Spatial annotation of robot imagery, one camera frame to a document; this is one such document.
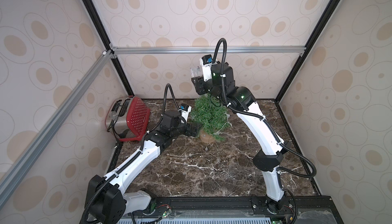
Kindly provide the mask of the clear plastic battery box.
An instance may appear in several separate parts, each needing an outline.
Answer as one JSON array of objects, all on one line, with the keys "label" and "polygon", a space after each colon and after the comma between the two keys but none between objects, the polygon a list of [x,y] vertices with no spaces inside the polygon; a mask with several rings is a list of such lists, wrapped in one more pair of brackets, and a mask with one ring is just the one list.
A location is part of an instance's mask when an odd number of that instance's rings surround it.
[{"label": "clear plastic battery box", "polygon": [[190,69],[192,78],[203,76],[203,70],[201,67],[193,67]]}]

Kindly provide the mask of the clear string light with bulbs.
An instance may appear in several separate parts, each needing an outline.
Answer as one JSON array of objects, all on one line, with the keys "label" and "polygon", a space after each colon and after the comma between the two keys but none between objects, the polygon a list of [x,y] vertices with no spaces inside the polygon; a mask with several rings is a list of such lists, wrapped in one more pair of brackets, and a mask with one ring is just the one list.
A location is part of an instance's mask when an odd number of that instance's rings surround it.
[{"label": "clear string light with bulbs", "polygon": [[231,127],[228,114],[222,109],[212,110],[203,118],[203,130],[200,132],[200,139],[206,144],[222,142],[225,138],[222,133]]}]

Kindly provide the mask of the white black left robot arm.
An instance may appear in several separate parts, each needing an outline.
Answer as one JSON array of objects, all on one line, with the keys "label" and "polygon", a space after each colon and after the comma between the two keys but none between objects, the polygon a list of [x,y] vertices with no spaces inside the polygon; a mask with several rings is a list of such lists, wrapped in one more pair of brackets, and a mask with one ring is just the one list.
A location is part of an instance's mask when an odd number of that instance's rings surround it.
[{"label": "white black left robot arm", "polygon": [[82,224],[116,224],[125,215],[144,211],[152,204],[152,195],[144,190],[127,193],[134,179],[179,136],[197,137],[201,124],[188,123],[190,107],[176,106],[166,111],[162,105],[160,120],[146,132],[139,148],[120,166],[103,177],[94,176],[88,185]]}]

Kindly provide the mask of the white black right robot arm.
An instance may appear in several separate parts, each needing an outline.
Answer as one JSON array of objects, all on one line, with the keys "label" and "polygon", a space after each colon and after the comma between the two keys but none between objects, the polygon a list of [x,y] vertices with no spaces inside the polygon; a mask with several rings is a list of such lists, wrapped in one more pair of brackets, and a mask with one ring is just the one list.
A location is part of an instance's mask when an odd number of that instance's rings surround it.
[{"label": "white black right robot arm", "polygon": [[[201,57],[200,66],[192,70],[192,83],[198,95],[208,94],[236,114],[257,139],[261,149],[253,158],[253,164],[263,175],[266,208],[269,213],[278,214],[285,206],[295,201],[291,192],[283,188],[281,172],[310,179],[316,175],[316,167],[306,157],[290,149],[289,144],[275,132],[252,92],[235,84],[233,69],[226,62],[226,55],[227,41],[221,38],[217,42],[214,54]],[[287,152],[306,162],[311,167],[311,173],[300,174],[282,167],[280,164]]]}]

